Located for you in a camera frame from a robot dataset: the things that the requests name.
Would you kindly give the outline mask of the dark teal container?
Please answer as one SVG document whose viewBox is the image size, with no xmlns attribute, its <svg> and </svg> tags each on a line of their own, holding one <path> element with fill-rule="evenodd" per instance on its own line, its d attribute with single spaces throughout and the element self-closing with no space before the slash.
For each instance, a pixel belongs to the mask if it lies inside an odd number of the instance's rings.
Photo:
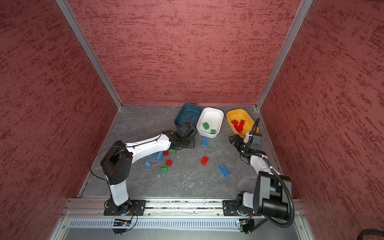
<svg viewBox="0 0 384 240">
<path fill-rule="evenodd" d="M 196 128 L 202 111 L 203 109 L 198 105 L 184 104 L 174 121 L 176 128 L 181 128 L 184 123 L 189 123 Z"/>
</svg>

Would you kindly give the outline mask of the aluminium front rail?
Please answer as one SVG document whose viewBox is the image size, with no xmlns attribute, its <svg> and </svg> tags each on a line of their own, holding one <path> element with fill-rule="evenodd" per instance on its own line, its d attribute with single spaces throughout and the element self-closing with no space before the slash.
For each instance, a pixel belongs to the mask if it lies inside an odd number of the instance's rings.
<svg viewBox="0 0 384 240">
<path fill-rule="evenodd" d="M 104 216 L 105 202 L 108 198 L 84 197 L 68 200 L 61 217 L 72 218 L 107 218 L 132 216 Z M 223 200 L 212 198 L 134 198 L 146 200 L 146 208 L 141 218 L 235 218 L 223 214 Z"/>
</svg>

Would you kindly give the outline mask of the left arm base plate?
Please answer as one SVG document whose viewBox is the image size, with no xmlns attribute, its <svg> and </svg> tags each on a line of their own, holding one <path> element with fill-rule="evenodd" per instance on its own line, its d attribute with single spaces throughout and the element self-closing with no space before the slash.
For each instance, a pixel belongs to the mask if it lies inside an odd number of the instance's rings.
<svg viewBox="0 0 384 240">
<path fill-rule="evenodd" d="M 142 216 L 146 203 L 146 200 L 128 200 L 117 206 L 112 199 L 108 199 L 105 202 L 104 216 Z"/>
</svg>

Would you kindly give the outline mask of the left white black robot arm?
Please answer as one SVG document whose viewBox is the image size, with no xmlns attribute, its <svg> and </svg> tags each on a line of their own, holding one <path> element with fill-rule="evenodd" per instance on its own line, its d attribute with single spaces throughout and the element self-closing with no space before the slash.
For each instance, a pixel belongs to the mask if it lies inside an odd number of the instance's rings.
<svg viewBox="0 0 384 240">
<path fill-rule="evenodd" d="M 133 163 L 161 151 L 187 148 L 194 141 L 196 134 L 197 130 L 190 123 L 184 123 L 175 132 L 163 131 L 147 140 L 113 143 L 102 158 L 101 167 L 107 178 L 114 205 L 120 207 L 130 201 L 127 178 Z"/>
</svg>

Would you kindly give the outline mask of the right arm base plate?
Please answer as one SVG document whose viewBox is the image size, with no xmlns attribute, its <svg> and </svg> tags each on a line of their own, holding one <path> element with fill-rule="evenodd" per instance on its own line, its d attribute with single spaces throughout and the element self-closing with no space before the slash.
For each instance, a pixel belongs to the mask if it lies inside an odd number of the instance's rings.
<svg viewBox="0 0 384 240">
<path fill-rule="evenodd" d="M 235 200 L 223 200 L 223 214 L 226 217 L 235 217 L 235 216 L 241 216 L 241 217 L 250 217 L 252 215 L 252 211 L 248 210 L 241 210 L 237 206 L 237 201 Z"/>
</svg>

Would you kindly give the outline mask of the yellow container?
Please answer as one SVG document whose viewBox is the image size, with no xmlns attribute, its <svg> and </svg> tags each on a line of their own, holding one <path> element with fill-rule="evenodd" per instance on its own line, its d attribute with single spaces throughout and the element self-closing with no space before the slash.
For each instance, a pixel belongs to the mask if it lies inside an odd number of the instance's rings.
<svg viewBox="0 0 384 240">
<path fill-rule="evenodd" d="M 229 111 L 226 117 L 233 133 L 240 135 L 243 139 L 246 138 L 247 133 L 252 130 L 255 123 L 248 112 L 243 109 Z"/>
</svg>

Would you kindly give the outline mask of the blue long lego left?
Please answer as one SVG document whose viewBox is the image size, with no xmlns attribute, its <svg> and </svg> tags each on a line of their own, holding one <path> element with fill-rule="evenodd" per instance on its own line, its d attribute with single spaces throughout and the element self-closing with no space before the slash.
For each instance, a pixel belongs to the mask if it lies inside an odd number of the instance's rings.
<svg viewBox="0 0 384 240">
<path fill-rule="evenodd" d="M 157 154 L 157 156 L 156 156 L 156 160 L 157 160 L 157 161 L 161 161 L 162 158 L 163 158 L 163 155 L 164 155 L 164 152 L 163 152 L 163 151 L 158 152 L 158 154 Z"/>
</svg>

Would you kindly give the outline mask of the small red lego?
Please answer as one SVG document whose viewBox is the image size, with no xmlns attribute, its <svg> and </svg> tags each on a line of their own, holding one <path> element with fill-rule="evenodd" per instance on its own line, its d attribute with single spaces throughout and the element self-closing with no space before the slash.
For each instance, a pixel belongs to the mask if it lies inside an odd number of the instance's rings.
<svg viewBox="0 0 384 240">
<path fill-rule="evenodd" d="M 166 165 L 169 166 L 169 167 L 171 167 L 171 166 L 172 166 L 172 163 L 173 163 L 172 160 L 167 160 Z"/>
</svg>

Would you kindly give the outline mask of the red lego low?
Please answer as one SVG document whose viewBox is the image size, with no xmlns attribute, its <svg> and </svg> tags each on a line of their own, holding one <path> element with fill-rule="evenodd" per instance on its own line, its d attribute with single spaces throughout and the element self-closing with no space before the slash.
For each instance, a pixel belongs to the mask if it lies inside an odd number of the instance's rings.
<svg viewBox="0 0 384 240">
<path fill-rule="evenodd" d="M 209 161 L 208 157 L 203 157 L 202 160 L 201 160 L 201 164 L 205 166 L 208 161 Z"/>
</svg>

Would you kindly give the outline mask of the aluminium corner post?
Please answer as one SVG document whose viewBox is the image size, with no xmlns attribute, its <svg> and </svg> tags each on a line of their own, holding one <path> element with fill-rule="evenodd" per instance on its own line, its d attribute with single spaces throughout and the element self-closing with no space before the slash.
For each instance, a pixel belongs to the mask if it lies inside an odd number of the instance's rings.
<svg viewBox="0 0 384 240">
<path fill-rule="evenodd" d="M 281 68 L 281 66 L 283 65 L 284 63 L 284 60 L 299 32 L 299 29 L 300 27 L 302 26 L 303 24 L 303 21 L 311 7 L 313 3 L 313 0 L 302 0 L 301 1 L 301 4 L 298 8 L 298 11 L 294 17 L 294 20 L 290 26 L 290 29 L 286 35 L 286 38 L 284 40 L 284 43 L 281 47 L 281 50 L 279 51 L 279 54 L 277 56 L 277 59 L 272 67 L 272 70 L 271 70 L 271 73 L 266 81 L 266 84 L 261 92 L 261 95 L 256 103 L 256 110 L 257 111 L 260 111 L 261 110 L 261 107 L 268 95 L 268 92 L 269 90 L 271 89 L 274 81 L 275 81 L 275 78 L 276 76 L 278 75 L 279 73 L 279 70 Z"/>
<path fill-rule="evenodd" d="M 99 77 L 101 78 L 103 84 L 105 85 L 107 91 L 109 92 L 110 96 L 114 100 L 117 108 L 121 110 L 124 106 L 123 102 L 121 101 L 120 97 L 118 96 L 118 93 L 116 92 L 110 78 L 108 77 L 106 71 L 104 70 L 100 60 L 98 59 L 94 49 L 91 46 L 91 43 L 86 37 L 86 34 L 82 30 L 78 20 L 75 17 L 74 12 L 72 11 L 68 1 L 65 0 L 56 0 L 56 3 L 58 4 L 61 12 L 63 13 L 64 17 L 66 18 L 67 22 L 69 23 L 71 29 L 73 30 L 75 36 L 77 37 L 78 41 L 80 42 L 81 46 L 83 47 L 85 53 L 87 54 L 89 60 L 91 61 L 93 67 L 95 68 L 96 72 L 98 73 Z"/>
</svg>

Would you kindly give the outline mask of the right aluminium corner post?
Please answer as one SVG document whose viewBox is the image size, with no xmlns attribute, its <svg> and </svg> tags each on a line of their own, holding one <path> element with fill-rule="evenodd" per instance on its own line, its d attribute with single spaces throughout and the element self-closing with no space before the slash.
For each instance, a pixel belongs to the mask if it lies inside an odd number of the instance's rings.
<svg viewBox="0 0 384 240">
<path fill-rule="evenodd" d="M 269 90 L 271 89 L 274 81 L 275 81 L 275 78 L 276 76 L 278 75 L 279 73 L 279 70 L 281 68 L 281 66 L 283 65 L 284 63 L 284 60 L 299 32 L 299 29 L 300 27 L 302 26 L 303 24 L 303 21 L 311 7 L 313 3 L 313 0 L 302 0 L 301 1 L 301 4 L 298 8 L 298 11 L 294 17 L 294 20 L 290 26 L 290 29 L 286 35 L 286 38 L 284 40 L 284 43 L 281 47 L 281 50 L 279 51 L 279 54 L 277 56 L 277 59 L 272 67 L 272 70 L 271 70 L 271 73 L 266 81 L 266 84 L 261 92 L 261 95 L 256 103 L 256 110 L 257 111 L 260 111 L 261 110 L 261 107 L 268 95 L 268 92 Z"/>
</svg>

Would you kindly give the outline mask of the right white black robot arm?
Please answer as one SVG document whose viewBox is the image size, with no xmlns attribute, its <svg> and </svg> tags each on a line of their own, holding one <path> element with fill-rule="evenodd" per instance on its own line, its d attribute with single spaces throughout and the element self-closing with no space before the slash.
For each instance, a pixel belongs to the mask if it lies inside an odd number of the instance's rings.
<svg viewBox="0 0 384 240">
<path fill-rule="evenodd" d="M 292 181 L 277 171 L 262 151 L 261 134 L 249 134 L 245 139 L 235 134 L 229 142 L 257 173 L 255 190 L 237 196 L 235 211 L 240 216 L 263 216 L 280 228 L 290 227 L 295 218 Z"/>
</svg>

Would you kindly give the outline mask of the small blue lego left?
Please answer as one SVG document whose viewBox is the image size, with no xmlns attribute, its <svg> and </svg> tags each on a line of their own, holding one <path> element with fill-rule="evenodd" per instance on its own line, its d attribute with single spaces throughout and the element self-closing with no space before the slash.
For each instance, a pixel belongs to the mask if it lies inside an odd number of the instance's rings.
<svg viewBox="0 0 384 240">
<path fill-rule="evenodd" d="M 152 167 L 152 164 L 150 162 L 145 162 L 145 165 L 150 169 Z"/>
</svg>

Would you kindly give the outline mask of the left aluminium corner post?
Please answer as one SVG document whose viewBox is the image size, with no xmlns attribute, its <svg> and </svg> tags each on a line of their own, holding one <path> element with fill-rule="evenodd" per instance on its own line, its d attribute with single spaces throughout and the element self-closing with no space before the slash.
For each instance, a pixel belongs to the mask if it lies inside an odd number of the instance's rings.
<svg viewBox="0 0 384 240">
<path fill-rule="evenodd" d="M 117 108 L 121 110 L 124 106 L 123 102 L 121 101 L 120 97 L 118 96 L 118 93 L 116 92 L 110 78 L 108 77 L 106 71 L 104 70 L 100 60 L 98 59 L 94 49 L 91 46 L 91 43 L 86 37 L 86 34 L 82 30 L 78 20 L 75 17 L 74 12 L 72 11 L 68 1 L 65 0 L 56 0 L 56 3 L 58 4 L 61 12 L 63 13 L 64 17 L 66 18 L 67 22 L 69 23 L 71 29 L 73 30 L 75 36 L 77 37 L 78 41 L 80 42 L 81 46 L 83 47 L 85 53 L 87 54 L 89 60 L 91 61 L 93 67 L 95 68 L 96 72 L 98 73 L 99 77 L 101 78 L 103 84 L 105 85 L 107 91 L 109 92 L 110 96 L 114 100 Z"/>
</svg>

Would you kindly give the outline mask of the white container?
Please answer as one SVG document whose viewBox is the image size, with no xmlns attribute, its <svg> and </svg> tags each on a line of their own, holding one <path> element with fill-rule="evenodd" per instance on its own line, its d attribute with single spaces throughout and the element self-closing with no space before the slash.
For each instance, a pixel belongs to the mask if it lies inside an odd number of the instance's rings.
<svg viewBox="0 0 384 240">
<path fill-rule="evenodd" d="M 211 107 L 203 109 L 200 119 L 197 123 L 197 130 L 200 136 L 214 139 L 221 130 L 224 119 L 224 112 Z M 210 125 L 208 130 L 203 128 L 203 123 L 207 122 Z M 216 130 L 216 134 L 211 134 L 211 130 Z"/>
</svg>

